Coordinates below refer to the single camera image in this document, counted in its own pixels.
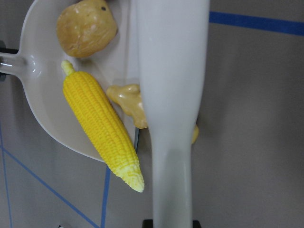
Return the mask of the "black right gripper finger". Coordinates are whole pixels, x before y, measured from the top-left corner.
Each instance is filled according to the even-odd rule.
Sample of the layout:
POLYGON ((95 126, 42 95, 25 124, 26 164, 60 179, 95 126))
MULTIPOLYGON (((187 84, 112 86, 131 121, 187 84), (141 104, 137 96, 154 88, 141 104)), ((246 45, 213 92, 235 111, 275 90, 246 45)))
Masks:
MULTIPOLYGON (((161 224, 161 226, 154 226, 154 220, 153 219, 145 219, 142 221, 142 228, 182 228, 183 226, 180 226, 180 223, 167 223, 161 224)), ((201 224, 198 220, 192 221, 192 228, 201 228, 201 224)))

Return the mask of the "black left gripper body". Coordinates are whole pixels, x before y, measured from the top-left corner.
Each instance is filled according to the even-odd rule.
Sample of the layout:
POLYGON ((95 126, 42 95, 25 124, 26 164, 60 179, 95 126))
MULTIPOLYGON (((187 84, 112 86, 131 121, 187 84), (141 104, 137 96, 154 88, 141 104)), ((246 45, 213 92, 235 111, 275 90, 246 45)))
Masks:
MULTIPOLYGON (((5 45, 4 41, 1 40, 0 41, 0 51, 3 52, 3 53, 16 54, 16 53, 18 53, 19 50, 18 49, 6 48, 6 45, 5 45)), ((4 73, 0 74, 0 81, 1 82, 5 81, 6 75, 7 74, 4 74, 4 73)))

